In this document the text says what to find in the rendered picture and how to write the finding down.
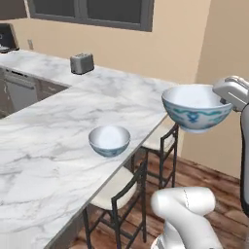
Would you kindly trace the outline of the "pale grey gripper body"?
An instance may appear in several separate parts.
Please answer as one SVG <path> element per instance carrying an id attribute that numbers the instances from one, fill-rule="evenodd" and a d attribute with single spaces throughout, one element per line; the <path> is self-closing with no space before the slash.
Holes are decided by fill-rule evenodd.
<path id="1" fill-rule="evenodd" d="M 228 76 L 213 86 L 222 104 L 231 104 L 235 112 L 241 112 L 249 103 L 249 82 L 239 76 Z"/>

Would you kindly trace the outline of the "white bowl with blue pattern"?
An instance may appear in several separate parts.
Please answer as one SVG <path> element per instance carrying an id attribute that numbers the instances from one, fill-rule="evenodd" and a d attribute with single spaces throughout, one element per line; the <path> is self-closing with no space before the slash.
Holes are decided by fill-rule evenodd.
<path id="1" fill-rule="evenodd" d="M 166 89 L 162 104 L 169 117 L 183 130 L 203 133 L 222 122 L 231 112 L 230 103 L 222 103 L 212 85 L 190 84 Z"/>
<path id="2" fill-rule="evenodd" d="M 115 157 L 121 154 L 130 142 L 129 131 L 118 125 L 103 125 L 89 133 L 89 144 L 103 157 Z"/>

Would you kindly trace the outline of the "black stool with cream seat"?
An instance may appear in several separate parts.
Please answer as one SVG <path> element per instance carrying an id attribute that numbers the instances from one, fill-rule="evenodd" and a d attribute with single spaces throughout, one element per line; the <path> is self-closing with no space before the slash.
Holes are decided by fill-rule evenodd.
<path id="1" fill-rule="evenodd" d="M 163 189 L 167 186 L 168 182 L 171 182 L 171 187 L 175 186 L 175 173 L 177 162 L 177 148 L 178 148 L 178 132 L 179 125 L 174 124 L 171 127 L 163 127 L 155 131 L 158 136 L 158 141 L 155 141 L 152 136 L 149 136 L 147 140 L 141 145 L 141 149 L 146 154 L 152 153 L 160 159 L 159 173 L 156 174 L 150 170 L 147 173 L 159 180 L 159 188 Z M 163 177 L 163 164 L 167 160 L 170 154 L 173 154 L 173 165 L 169 175 Z"/>
<path id="2" fill-rule="evenodd" d="M 129 239 L 125 249 L 129 249 L 137 234 L 142 231 L 143 241 L 147 241 L 146 228 L 146 177 L 147 177 L 148 157 L 145 157 L 136 169 L 131 172 L 126 167 L 122 167 L 115 176 L 105 185 L 105 187 L 90 202 L 97 208 L 103 210 L 99 218 L 89 225 L 88 209 L 83 211 L 86 241 L 88 249 L 93 249 L 90 241 L 90 234 L 99 223 L 103 223 L 115 232 L 117 249 L 122 249 L 121 236 Z M 123 231 L 121 226 L 125 218 L 138 201 L 141 199 L 142 220 L 134 234 Z"/>

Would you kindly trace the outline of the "grey cabinet drawer run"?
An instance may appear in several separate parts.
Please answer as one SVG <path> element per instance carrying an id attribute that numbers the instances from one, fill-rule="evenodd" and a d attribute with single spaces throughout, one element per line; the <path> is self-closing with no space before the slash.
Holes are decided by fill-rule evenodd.
<path id="1" fill-rule="evenodd" d="M 65 86 L 57 85 L 52 82 L 44 80 L 37 80 L 36 84 L 37 84 L 37 95 L 39 101 L 46 99 L 66 89 Z"/>

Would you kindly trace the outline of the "silver toaster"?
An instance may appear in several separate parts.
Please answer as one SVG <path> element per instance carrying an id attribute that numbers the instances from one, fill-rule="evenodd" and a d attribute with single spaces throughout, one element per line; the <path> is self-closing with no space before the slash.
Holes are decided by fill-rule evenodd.
<path id="1" fill-rule="evenodd" d="M 94 69 L 93 55 L 91 53 L 79 53 L 70 57 L 71 72 L 83 75 Z"/>

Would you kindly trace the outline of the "grey framed window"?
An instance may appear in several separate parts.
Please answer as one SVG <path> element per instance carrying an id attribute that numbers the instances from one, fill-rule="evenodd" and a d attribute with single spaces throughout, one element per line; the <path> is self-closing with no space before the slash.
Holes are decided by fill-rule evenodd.
<path id="1" fill-rule="evenodd" d="M 27 0 L 30 16 L 151 32 L 155 0 Z"/>

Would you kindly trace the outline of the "grey dishwasher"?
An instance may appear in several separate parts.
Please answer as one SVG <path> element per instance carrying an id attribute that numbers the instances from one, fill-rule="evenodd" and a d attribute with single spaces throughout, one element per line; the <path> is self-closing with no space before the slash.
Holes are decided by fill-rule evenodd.
<path id="1" fill-rule="evenodd" d="M 34 78 L 14 70 L 5 69 L 4 80 L 16 112 L 38 101 Z"/>

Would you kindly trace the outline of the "black coffee machine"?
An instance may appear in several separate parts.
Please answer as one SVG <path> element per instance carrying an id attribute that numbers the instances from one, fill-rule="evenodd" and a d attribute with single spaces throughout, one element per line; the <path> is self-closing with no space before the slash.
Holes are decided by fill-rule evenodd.
<path id="1" fill-rule="evenodd" d="M 18 40 L 11 23 L 0 23 L 0 53 L 18 51 Z"/>

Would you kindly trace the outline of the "dark wall cabinet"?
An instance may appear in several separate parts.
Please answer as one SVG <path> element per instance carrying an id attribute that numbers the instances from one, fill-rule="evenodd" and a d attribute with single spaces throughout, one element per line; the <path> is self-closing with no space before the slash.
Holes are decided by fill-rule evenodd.
<path id="1" fill-rule="evenodd" d="M 0 20 L 26 18 L 23 0 L 0 0 Z"/>

